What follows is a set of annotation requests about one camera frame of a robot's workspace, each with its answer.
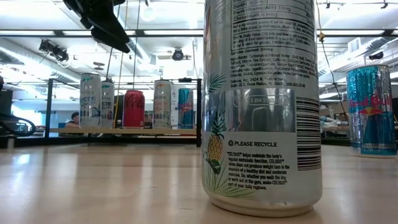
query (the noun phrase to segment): fluorescent light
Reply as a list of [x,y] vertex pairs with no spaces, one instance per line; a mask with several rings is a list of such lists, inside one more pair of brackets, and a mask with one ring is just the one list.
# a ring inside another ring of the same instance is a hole
[[398,72],[393,72],[393,73],[390,74],[390,78],[391,79],[397,78],[397,77],[398,77]]
[[345,83],[346,81],[347,81],[347,78],[344,77],[344,78],[337,80],[337,83]]
[[127,30],[127,31],[126,31],[126,34],[127,34],[127,35],[135,35],[135,34],[136,34],[136,31],[134,31],[134,30]]
[[89,30],[70,30],[62,31],[64,35],[84,35],[91,36],[91,31]]
[[323,30],[325,35],[381,35],[384,30]]
[[55,35],[51,30],[0,30],[0,35]]
[[337,93],[324,93],[319,96],[319,99],[326,99],[337,95]]
[[145,35],[203,35],[203,30],[145,30]]

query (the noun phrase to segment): person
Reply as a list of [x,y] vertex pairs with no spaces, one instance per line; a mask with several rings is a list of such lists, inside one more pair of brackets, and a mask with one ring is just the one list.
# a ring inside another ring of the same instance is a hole
[[79,128],[79,112],[74,112],[71,116],[72,120],[69,121],[65,127],[66,128]]

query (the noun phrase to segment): table surface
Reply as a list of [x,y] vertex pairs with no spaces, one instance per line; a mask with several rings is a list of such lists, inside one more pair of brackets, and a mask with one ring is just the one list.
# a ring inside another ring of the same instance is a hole
[[395,159],[322,149],[323,197],[312,212],[292,218],[249,217],[212,205],[195,146],[2,150],[0,223],[397,223]]

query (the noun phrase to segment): white can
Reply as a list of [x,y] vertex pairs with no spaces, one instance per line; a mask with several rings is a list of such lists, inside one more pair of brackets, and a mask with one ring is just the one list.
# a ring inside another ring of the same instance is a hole
[[155,81],[153,128],[171,128],[172,83]]
[[112,81],[103,81],[101,88],[101,126],[103,128],[113,128],[114,84]]
[[81,74],[80,127],[101,127],[101,78],[98,74]]
[[262,217],[322,196],[314,1],[206,0],[202,182]]

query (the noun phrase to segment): barcode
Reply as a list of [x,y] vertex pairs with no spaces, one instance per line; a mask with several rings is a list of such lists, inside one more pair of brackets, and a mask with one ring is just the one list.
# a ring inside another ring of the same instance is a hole
[[320,169],[322,159],[319,101],[296,97],[296,114],[297,169],[298,171]]

